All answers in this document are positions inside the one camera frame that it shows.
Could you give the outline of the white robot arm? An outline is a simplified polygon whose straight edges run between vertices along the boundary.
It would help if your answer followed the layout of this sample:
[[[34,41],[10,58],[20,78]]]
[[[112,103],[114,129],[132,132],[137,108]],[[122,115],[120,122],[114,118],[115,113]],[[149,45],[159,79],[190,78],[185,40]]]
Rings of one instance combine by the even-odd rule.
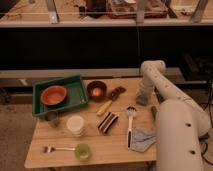
[[[208,114],[186,93],[169,81],[162,60],[141,64],[142,81],[136,101],[150,102],[157,89],[164,101],[156,114],[156,171],[204,171],[199,137],[211,126]]]

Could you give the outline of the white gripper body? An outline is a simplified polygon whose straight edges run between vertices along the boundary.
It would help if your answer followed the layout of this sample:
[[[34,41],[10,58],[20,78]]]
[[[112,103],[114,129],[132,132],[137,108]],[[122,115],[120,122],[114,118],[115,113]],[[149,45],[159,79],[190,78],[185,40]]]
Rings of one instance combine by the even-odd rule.
[[[149,103],[151,99],[151,94],[153,93],[153,91],[154,91],[154,85],[151,82],[145,79],[142,79],[139,83],[137,96],[140,96],[140,95],[147,96],[148,103]]]

